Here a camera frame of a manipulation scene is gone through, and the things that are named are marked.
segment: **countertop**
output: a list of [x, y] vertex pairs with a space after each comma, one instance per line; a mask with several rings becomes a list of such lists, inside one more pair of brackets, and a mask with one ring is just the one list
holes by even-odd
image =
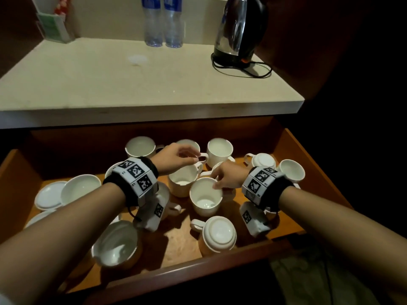
[[[216, 71], [212, 52], [211, 45], [44, 40], [0, 79], [0, 128], [295, 113], [301, 107], [304, 98], [276, 73], [252, 79], [234, 69]], [[147, 62], [134, 66], [133, 55]]]

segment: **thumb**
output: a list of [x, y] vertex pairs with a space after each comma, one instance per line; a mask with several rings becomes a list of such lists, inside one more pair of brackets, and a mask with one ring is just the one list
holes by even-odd
[[222, 188], [224, 188], [224, 187], [226, 187], [226, 185], [225, 185], [225, 180], [224, 180], [224, 179], [221, 179], [220, 181], [217, 181], [217, 182], [212, 186], [213, 189], [222, 189]]
[[196, 164], [198, 162], [198, 158], [197, 157], [185, 157], [185, 158], [181, 158], [181, 163], [183, 166], [189, 166], [189, 165], [193, 165]]

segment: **drawer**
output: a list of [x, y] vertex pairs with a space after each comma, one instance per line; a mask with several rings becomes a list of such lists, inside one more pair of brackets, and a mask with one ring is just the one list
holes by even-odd
[[[293, 159], [306, 172], [300, 183], [302, 189], [351, 207], [290, 131], [271, 116], [48, 128], [29, 131], [21, 146], [12, 150], [0, 166], [0, 242], [21, 231], [28, 220], [40, 212], [33, 203], [42, 187], [79, 174], [95, 174], [103, 180], [112, 164], [126, 159], [125, 144], [136, 136], [151, 137], [157, 145], [192, 139], [202, 152], [212, 138], [226, 138], [234, 146], [232, 156], [241, 165], [246, 153], [269, 153], [277, 163]], [[168, 183], [166, 176], [159, 180]], [[182, 213], [163, 220], [156, 232], [143, 233], [144, 250], [132, 269], [107, 271], [95, 264], [84, 276], [67, 281], [63, 287], [65, 292], [97, 286], [89, 291], [87, 302], [117, 302], [290, 252], [292, 247], [284, 237], [303, 232], [290, 217], [280, 212], [273, 219], [274, 229], [266, 237], [254, 239], [239, 214], [240, 205], [247, 199], [238, 189], [234, 200], [223, 203], [217, 214], [229, 218], [235, 225], [237, 248], [202, 258], [197, 246], [198, 235], [189, 228], [192, 219], [201, 218], [194, 212], [189, 198], [172, 196], [171, 201], [182, 206]], [[124, 210], [122, 219], [131, 221], [132, 217]]]

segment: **backsplash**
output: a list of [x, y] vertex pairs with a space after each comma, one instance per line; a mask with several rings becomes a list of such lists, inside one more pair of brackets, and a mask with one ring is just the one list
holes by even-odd
[[[186, 44], [213, 45], [226, 0], [182, 0]], [[72, 0], [68, 23], [77, 37], [144, 40], [141, 0]]]

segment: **plastic bottle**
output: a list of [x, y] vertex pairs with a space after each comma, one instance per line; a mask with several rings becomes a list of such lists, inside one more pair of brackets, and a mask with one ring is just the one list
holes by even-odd
[[165, 45], [171, 48], [182, 47], [184, 22], [181, 19], [182, 0], [164, 0]]
[[160, 0], [141, 0], [143, 5], [144, 21], [144, 41], [147, 46], [162, 46], [162, 24], [161, 24], [161, 3]]

